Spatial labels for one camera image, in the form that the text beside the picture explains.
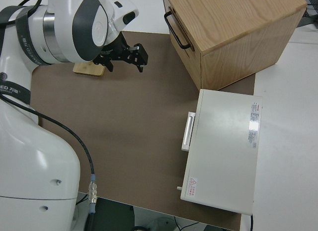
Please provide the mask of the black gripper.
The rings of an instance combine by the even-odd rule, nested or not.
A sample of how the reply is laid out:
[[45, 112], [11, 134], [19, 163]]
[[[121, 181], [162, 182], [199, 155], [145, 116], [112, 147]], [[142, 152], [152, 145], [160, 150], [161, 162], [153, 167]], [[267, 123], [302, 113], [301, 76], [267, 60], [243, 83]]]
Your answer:
[[93, 60], [95, 65], [102, 65], [110, 72], [113, 72], [111, 61], [125, 61], [137, 67], [140, 73], [148, 64], [148, 54], [142, 44], [135, 44], [129, 47], [122, 32], [110, 44], [105, 45], [100, 54]]

